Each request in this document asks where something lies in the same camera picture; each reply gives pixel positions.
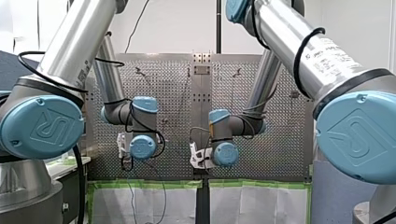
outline pegboard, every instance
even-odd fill
[[[213,55],[213,109],[227,108],[241,114],[246,106],[261,56]],[[217,168],[217,178],[251,178],[280,181],[309,181],[312,163],[313,120],[311,105],[297,91],[283,65],[274,97],[267,105],[265,134],[247,140],[235,137],[239,162],[231,169]]]
[[[261,56],[212,55],[212,107],[242,112],[246,105]],[[121,54],[126,66],[120,69],[127,97],[148,95],[158,99],[158,129],[167,140],[160,158],[152,160],[163,179],[194,178],[190,165],[189,130],[191,127],[191,76],[194,65],[188,54]],[[87,81],[87,146],[93,157],[90,179],[125,178],[120,170],[117,134],[124,127],[105,124],[100,119],[103,107],[100,91],[90,74]],[[312,122],[310,103],[300,96],[291,76],[282,71],[276,95],[268,105],[268,131],[253,140],[236,137],[240,161],[232,169],[214,169],[218,178],[253,178],[283,181],[306,181],[312,162]],[[158,179],[140,162],[135,163],[139,178]]]
[[[191,126],[191,55],[147,55],[124,54],[118,57],[126,63],[120,68],[120,76],[126,97],[136,95],[157,98],[159,113],[157,128],[166,140],[166,150],[157,159],[150,161],[161,177],[166,180],[192,179],[190,166],[189,129]],[[87,127],[87,145],[93,157],[90,179],[125,178],[127,173],[120,169],[117,134],[124,126],[113,126],[102,122],[103,107],[100,91],[94,78],[88,82],[90,90],[86,98],[90,127]],[[138,178],[158,179],[146,164],[136,161],[135,174]]]

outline label sticker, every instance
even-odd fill
[[[322,38],[321,41],[321,48],[306,53],[304,57],[329,81],[334,81],[344,69],[361,67],[329,38]]]

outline robotic arm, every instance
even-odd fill
[[[260,114],[282,62],[293,71],[301,93],[315,102],[318,143],[328,160],[359,180],[396,184],[396,76],[387,69],[368,69],[355,62],[285,2],[251,3],[228,0],[226,6],[229,21],[242,24],[251,35],[256,26],[259,38],[271,50],[262,58],[247,111]],[[232,137],[263,130],[262,120],[253,121],[254,115],[245,110],[243,116],[255,132],[253,128],[242,132],[243,121],[232,118],[227,110],[210,113],[214,161],[232,164],[237,159]]]
[[[49,159],[73,147],[83,133],[80,112],[85,79],[92,67],[105,107],[102,118],[133,125],[132,155],[148,159],[157,149],[157,102],[150,97],[125,99],[114,52],[106,34],[126,0],[80,0],[69,10],[37,68],[39,77],[21,77],[0,107],[0,148],[22,159]]]

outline blue end cap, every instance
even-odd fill
[[[346,175],[374,184],[396,184],[395,115],[395,94],[358,91],[342,95],[319,114],[319,147]]]
[[[232,166],[238,162],[239,152],[232,143],[221,143],[213,153],[213,162],[219,166]]]
[[[217,109],[217,110],[212,110],[209,112],[209,121],[213,123],[217,123],[223,119],[227,119],[230,117],[230,112],[226,109]]]
[[[267,123],[263,120],[262,121],[262,128],[259,130],[259,132],[257,134],[265,133],[265,131],[267,131]]]
[[[240,23],[245,17],[248,0],[227,0],[225,14],[227,19],[233,23]]]
[[[138,135],[132,140],[129,149],[131,155],[135,159],[144,161],[148,160],[154,154],[157,149],[157,145],[151,137]]]
[[[46,160],[69,151],[84,131],[80,109],[61,96],[32,97],[0,123],[4,149],[23,159]]]
[[[106,123],[110,123],[108,122],[107,118],[106,118],[106,113],[105,113],[105,107],[103,106],[102,109],[100,110],[100,118],[102,119],[102,121],[106,122]]]
[[[155,114],[158,112],[157,100],[148,96],[136,96],[134,98],[134,108]]]

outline white fabric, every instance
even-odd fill
[[[137,223],[157,223],[163,214],[163,189],[133,189]],[[196,189],[167,189],[162,224],[195,224]],[[97,189],[93,195],[93,224],[134,223],[129,189]]]
[[[211,188],[211,223],[304,224],[306,189]]]

